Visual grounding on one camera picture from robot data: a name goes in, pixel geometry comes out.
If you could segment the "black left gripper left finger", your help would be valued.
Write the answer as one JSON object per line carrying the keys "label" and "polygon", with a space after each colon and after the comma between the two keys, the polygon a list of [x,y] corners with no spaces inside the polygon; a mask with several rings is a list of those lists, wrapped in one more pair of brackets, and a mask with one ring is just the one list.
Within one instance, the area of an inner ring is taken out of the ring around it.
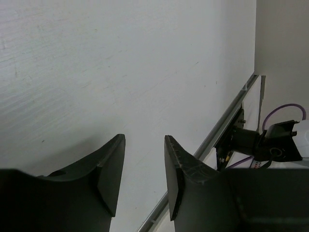
{"label": "black left gripper left finger", "polygon": [[47,176],[0,172],[3,232],[107,232],[115,217],[126,139],[103,147]]}

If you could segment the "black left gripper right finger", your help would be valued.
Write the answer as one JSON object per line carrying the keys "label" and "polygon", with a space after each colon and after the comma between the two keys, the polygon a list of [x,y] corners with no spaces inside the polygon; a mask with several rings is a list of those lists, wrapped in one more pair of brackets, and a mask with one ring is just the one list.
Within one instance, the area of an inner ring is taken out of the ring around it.
{"label": "black left gripper right finger", "polygon": [[240,218],[224,173],[189,154],[165,136],[170,219],[177,232],[237,232]]}

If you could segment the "aluminium frame rail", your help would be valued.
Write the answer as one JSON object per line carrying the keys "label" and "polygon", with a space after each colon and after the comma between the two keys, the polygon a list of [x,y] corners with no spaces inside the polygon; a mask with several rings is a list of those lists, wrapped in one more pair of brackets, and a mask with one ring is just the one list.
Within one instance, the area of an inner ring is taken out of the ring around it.
{"label": "aluminium frame rail", "polygon": [[[207,155],[210,153],[211,149],[217,144],[219,139],[221,138],[225,129],[227,129],[228,125],[231,123],[234,116],[237,114],[239,109],[242,106],[242,102],[245,97],[248,95],[250,89],[255,84],[256,81],[260,81],[261,91],[259,93],[259,103],[262,102],[264,97],[264,89],[265,89],[265,76],[264,75],[256,75],[253,74],[246,84],[242,87],[238,95],[233,99],[232,103],[223,113],[221,118],[215,124],[209,135],[205,138],[203,143],[197,149],[194,154],[199,160],[204,160]],[[165,193],[160,201],[157,203],[155,208],[152,210],[147,219],[143,222],[137,232],[153,232],[155,227],[159,224],[160,220],[164,217],[165,213],[169,211],[169,203],[168,203],[168,194]]]}

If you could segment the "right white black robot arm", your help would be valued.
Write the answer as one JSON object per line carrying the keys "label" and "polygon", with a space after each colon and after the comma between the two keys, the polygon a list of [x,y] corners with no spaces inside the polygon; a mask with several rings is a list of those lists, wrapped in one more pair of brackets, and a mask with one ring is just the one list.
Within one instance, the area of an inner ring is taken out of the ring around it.
{"label": "right white black robot arm", "polygon": [[235,129],[232,134],[231,150],[265,161],[299,162],[309,160],[309,121],[285,121],[273,124],[263,133],[253,130]]}

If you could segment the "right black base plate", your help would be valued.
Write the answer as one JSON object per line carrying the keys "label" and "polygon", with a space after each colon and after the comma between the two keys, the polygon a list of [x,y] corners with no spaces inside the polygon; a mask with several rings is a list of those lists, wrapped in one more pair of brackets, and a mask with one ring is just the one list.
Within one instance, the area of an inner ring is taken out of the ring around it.
{"label": "right black base plate", "polygon": [[215,146],[217,171],[220,172],[227,167],[234,153],[232,151],[233,135],[238,129],[243,129],[244,124],[244,110],[240,107]]}

